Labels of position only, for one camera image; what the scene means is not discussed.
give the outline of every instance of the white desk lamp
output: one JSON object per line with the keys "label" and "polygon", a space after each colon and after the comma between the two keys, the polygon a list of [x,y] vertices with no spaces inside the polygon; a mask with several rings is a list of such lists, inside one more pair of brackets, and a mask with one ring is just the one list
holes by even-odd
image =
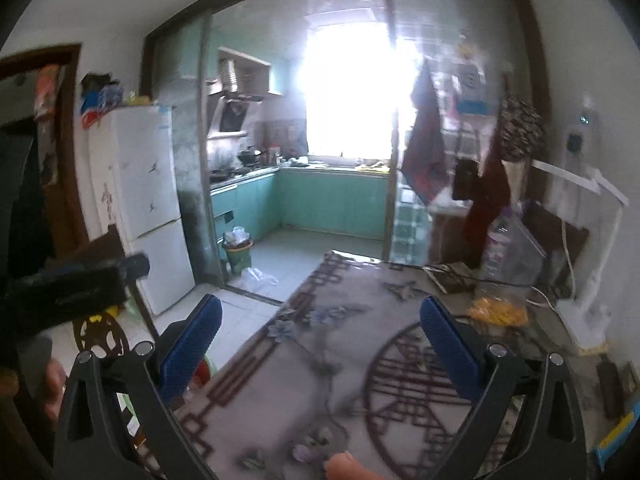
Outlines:
{"label": "white desk lamp", "polygon": [[595,168],[588,168],[587,172],[591,178],[584,178],[539,160],[532,161],[531,165],[534,168],[588,189],[597,195],[600,195],[602,190],[605,189],[620,202],[620,208],[616,213],[616,220],[609,235],[609,240],[602,251],[600,264],[591,272],[577,299],[559,300],[556,304],[556,310],[574,343],[583,351],[593,351],[593,349],[602,347],[606,342],[605,330],[609,325],[611,312],[605,305],[594,304],[594,301],[600,290],[602,271],[607,264],[611,249],[616,241],[620,222],[622,221],[622,211],[629,205],[629,199],[609,180],[604,178],[600,170]]}

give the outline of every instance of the door frame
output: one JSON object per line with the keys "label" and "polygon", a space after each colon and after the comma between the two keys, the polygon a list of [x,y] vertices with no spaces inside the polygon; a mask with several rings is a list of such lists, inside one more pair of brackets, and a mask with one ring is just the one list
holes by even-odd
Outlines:
{"label": "door frame", "polygon": [[47,187],[46,193],[46,200],[55,202],[56,205],[56,214],[48,214],[47,219],[57,258],[89,243],[80,204],[74,152],[74,104],[80,49],[80,43],[61,44],[27,50],[0,59],[0,79],[38,70],[48,64],[65,66],[56,102],[59,179],[57,184]]}
{"label": "door frame", "polygon": [[[232,5],[238,4],[245,0],[197,0],[190,6],[172,16],[158,28],[153,30],[146,38],[142,55],[142,68],[140,74],[140,94],[152,96],[152,77],[154,66],[154,48],[156,44],[167,35],[178,31],[185,24],[203,14],[213,15],[220,10],[226,9]],[[540,114],[543,123],[551,122],[551,98],[549,93],[548,76],[546,71],[546,61],[544,47],[542,43],[542,35],[538,27],[538,20],[530,0],[515,0],[520,23],[524,33],[527,57],[529,58],[530,82],[532,89],[532,105]],[[386,13],[390,29],[390,37],[392,43],[395,41],[396,28],[394,26],[394,16],[396,13],[394,1],[386,0]],[[207,43],[209,38],[201,38],[201,56],[202,52],[207,51]],[[202,108],[204,99],[204,74],[205,64],[200,59],[198,66],[198,101]],[[206,132],[198,131],[200,139],[206,138]],[[388,189],[385,207],[385,234],[383,237],[383,253],[382,259],[388,260],[391,249],[391,239],[394,228],[394,218],[396,214],[396,186],[398,183],[398,112],[394,115],[393,131],[392,131],[392,155],[390,161],[390,172],[388,180]],[[205,153],[206,147],[201,145],[200,151]],[[540,198],[544,195],[546,187],[546,177],[538,174],[533,175],[529,179],[527,187],[527,196],[529,198]]]}

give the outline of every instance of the black and white patterned cloth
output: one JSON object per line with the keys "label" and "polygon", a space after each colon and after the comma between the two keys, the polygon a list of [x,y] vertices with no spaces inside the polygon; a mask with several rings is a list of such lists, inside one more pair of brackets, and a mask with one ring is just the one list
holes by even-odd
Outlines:
{"label": "black and white patterned cloth", "polygon": [[508,93],[500,110],[500,158],[519,162],[545,144],[542,118],[529,105]]}

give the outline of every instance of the blue gripper pad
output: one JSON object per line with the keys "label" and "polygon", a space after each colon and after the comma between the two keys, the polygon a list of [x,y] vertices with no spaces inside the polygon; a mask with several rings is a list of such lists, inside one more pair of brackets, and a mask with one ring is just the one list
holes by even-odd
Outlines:
{"label": "blue gripper pad", "polygon": [[167,403],[182,394],[222,323],[222,304],[206,294],[184,321],[171,323],[157,345],[158,393]]}
{"label": "blue gripper pad", "polygon": [[[478,341],[468,331],[479,340],[478,333],[473,327],[456,322],[434,296],[422,302],[420,324],[458,395],[478,401],[484,392],[482,357]],[[465,341],[460,332],[472,341]]]}

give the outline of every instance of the yellow food in plastic bag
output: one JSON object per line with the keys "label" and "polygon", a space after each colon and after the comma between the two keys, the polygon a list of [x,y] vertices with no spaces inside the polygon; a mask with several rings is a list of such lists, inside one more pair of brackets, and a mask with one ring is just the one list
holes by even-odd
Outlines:
{"label": "yellow food in plastic bag", "polygon": [[499,326],[525,326],[529,322],[527,309],[506,300],[479,298],[466,311],[469,317]]}

